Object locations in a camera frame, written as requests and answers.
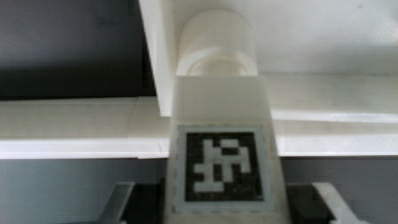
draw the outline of white shelf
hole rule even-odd
[[[398,76],[267,78],[280,155],[398,155]],[[157,98],[0,102],[0,159],[168,153],[169,118]]]

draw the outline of gray floor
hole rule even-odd
[[[331,182],[361,219],[398,223],[398,158],[283,160],[288,183]],[[153,183],[164,160],[0,161],[0,223],[95,221],[114,183]]]

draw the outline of square marker pattern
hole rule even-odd
[[[187,133],[185,201],[264,201],[253,132]]]

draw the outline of cylindrical joint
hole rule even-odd
[[[210,10],[187,23],[180,41],[178,75],[258,75],[251,27],[232,11]]]

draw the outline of white surface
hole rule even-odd
[[[398,77],[274,74],[267,80],[280,155],[398,155]],[[0,158],[168,155],[155,98],[0,102]]]
[[[240,14],[210,10],[187,21],[176,75],[232,74],[258,75],[251,27]]]
[[[0,103],[0,158],[168,156],[169,121],[155,99]]]
[[[336,217],[331,224],[368,224],[368,222],[358,219],[335,186],[329,183],[315,183],[313,186]]]
[[[180,76],[175,81],[173,137],[168,163],[166,223],[290,223],[274,125],[262,76]],[[253,132],[264,198],[185,199],[187,133]]]
[[[338,80],[335,84],[352,85],[352,90],[345,89],[336,93],[331,92],[336,90],[331,86],[320,95],[326,100],[340,101],[351,97],[367,99],[363,92],[358,91],[363,83],[352,83],[351,74],[358,74],[359,79],[361,76],[365,79],[370,76],[386,76],[390,80],[391,76],[398,76],[397,0],[304,0],[301,3],[280,0],[143,0],[141,6],[146,30],[152,30],[148,38],[150,42],[157,43],[150,44],[150,50],[157,67],[162,115],[171,115],[171,75],[176,74],[176,68],[173,70],[168,62],[176,61],[180,57],[176,46],[185,24],[198,13],[208,9],[235,11],[249,21],[256,38],[260,73],[317,74],[322,76],[317,77],[319,81],[326,81],[335,76],[333,79]],[[312,85],[306,86],[320,90],[319,83],[310,83]],[[292,91],[287,87],[285,90],[290,94],[312,94],[306,88],[296,88]],[[381,95],[390,95],[391,92],[397,94],[397,83],[390,83],[372,92]],[[377,99],[374,103],[379,103],[379,100],[384,101],[383,96],[375,95],[374,99]],[[363,105],[361,108],[354,106],[352,109],[358,113],[352,116],[358,119],[368,119],[368,106]],[[328,116],[336,115],[335,110],[326,112]],[[344,117],[352,112],[352,110],[344,111]],[[370,117],[375,122],[381,121],[372,114]]]

